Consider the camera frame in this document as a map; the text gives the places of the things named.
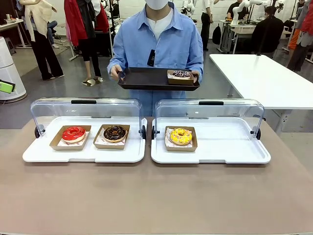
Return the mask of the person's right hand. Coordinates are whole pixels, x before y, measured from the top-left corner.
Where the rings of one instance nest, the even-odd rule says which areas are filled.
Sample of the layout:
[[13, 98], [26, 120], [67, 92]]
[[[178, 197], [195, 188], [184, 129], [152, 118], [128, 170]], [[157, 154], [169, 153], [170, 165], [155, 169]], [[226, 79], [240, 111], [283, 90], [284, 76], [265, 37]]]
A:
[[122, 68], [120, 67], [120, 65], [113, 65], [111, 67], [111, 70], [110, 70], [110, 77], [115, 80], [115, 81], [118, 81], [119, 80], [119, 73], [121, 73], [123, 70]]

